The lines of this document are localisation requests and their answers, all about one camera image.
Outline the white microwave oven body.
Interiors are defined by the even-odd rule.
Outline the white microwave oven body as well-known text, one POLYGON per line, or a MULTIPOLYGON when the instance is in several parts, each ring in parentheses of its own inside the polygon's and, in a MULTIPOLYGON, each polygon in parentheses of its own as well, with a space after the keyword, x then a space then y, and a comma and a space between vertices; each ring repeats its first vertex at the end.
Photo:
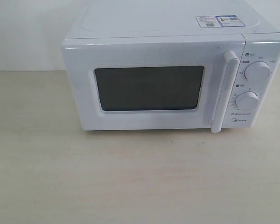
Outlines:
POLYGON ((280 62, 280 31, 243 0, 94 0, 73 23, 65 39, 242 35, 244 52, 231 91, 223 128, 254 125, 280 62), (201 28, 196 16, 236 15, 245 27, 201 28), (248 81, 245 69, 262 61, 271 69, 266 80, 248 81), (259 105, 241 111, 235 99, 254 92, 259 105))

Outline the white control knob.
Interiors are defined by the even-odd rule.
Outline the white control knob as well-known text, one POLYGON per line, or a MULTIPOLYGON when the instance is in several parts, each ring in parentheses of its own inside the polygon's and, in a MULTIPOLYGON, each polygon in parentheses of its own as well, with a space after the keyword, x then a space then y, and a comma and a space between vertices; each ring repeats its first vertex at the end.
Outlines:
POLYGON ((239 110, 247 112, 258 107, 259 99, 254 92, 247 91, 236 97, 235 104, 239 110))
POLYGON ((266 80, 271 75, 271 69, 262 61, 257 61, 250 64, 244 71, 244 76, 248 81, 258 82, 266 80))

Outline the upper white control knob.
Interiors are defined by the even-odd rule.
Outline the upper white control knob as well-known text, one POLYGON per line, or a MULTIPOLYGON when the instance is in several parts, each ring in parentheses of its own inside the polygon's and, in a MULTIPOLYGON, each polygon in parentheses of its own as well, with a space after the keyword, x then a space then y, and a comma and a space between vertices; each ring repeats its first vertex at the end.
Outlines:
POLYGON ((271 69, 262 61, 257 61, 250 64, 244 71, 244 76, 248 81, 258 82, 266 80, 271 75, 271 69))

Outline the blue white label sticker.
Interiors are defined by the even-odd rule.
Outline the blue white label sticker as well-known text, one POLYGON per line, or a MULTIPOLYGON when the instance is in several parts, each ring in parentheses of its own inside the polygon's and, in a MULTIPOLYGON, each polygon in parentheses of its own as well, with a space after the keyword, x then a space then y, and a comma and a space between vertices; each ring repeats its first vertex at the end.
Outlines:
POLYGON ((236 15, 196 16, 201 28, 232 28, 245 27, 236 15))

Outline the lower white control knob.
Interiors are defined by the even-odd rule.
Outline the lower white control knob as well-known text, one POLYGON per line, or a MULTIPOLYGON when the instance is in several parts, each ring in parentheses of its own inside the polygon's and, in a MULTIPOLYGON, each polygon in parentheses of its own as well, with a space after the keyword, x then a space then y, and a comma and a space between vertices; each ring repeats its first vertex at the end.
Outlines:
POLYGON ((259 99, 254 92, 247 91, 236 97, 235 104, 239 110, 247 112, 258 107, 259 99))

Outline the white microwave door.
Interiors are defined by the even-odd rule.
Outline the white microwave door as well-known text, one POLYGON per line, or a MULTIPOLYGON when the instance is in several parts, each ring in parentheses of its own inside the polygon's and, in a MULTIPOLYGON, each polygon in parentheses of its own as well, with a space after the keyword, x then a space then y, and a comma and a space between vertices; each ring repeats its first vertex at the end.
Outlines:
POLYGON ((86 131, 221 131, 242 35, 66 39, 65 67, 86 131))

